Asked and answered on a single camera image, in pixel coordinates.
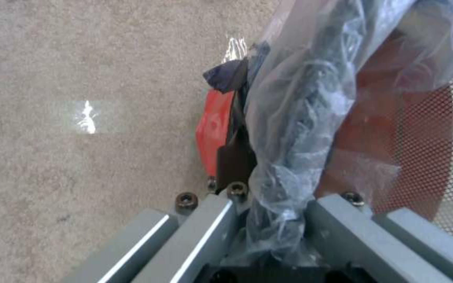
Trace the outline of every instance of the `bolt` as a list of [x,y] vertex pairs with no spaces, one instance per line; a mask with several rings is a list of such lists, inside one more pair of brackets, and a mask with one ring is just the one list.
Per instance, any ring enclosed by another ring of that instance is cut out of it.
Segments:
[[176,197],[176,212],[182,215],[192,213],[198,206],[198,198],[192,192],[180,193]]
[[243,182],[233,182],[226,187],[228,198],[239,203],[246,201],[248,192],[248,186]]
[[216,177],[207,177],[207,190],[209,193],[216,193]]
[[360,208],[365,204],[363,197],[357,192],[345,192],[342,193],[340,196],[353,206],[356,206],[357,208]]

